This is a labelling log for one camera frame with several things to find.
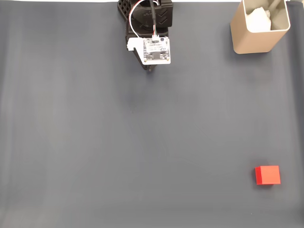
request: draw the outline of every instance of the circuit board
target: circuit board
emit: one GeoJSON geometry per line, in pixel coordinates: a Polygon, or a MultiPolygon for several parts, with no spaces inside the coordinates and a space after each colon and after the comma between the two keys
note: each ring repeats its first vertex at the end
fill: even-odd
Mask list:
{"type": "Polygon", "coordinates": [[[143,60],[170,60],[170,43],[168,37],[144,38],[143,60]]]}

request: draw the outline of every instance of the beige cup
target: beige cup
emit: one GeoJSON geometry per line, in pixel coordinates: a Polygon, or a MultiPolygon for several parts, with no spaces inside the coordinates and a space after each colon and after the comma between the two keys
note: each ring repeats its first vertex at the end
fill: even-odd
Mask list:
{"type": "Polygon", "coordinates": [[[290,28],[284,0],[242,0],[230,24],[233,49],[238,54],[269,52],[290,28]],[[246,14],[263,7],[270,11],[271,31],[250,32],[246,14]]]}

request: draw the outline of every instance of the red cube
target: red cube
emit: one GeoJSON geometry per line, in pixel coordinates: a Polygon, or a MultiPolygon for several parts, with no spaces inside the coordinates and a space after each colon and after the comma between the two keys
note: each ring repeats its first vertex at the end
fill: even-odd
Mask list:
{"type": "Polygon", "coordinates": [[[281,184],[280,170],[278,165],[256,167],[256,184],[281,184]]]}

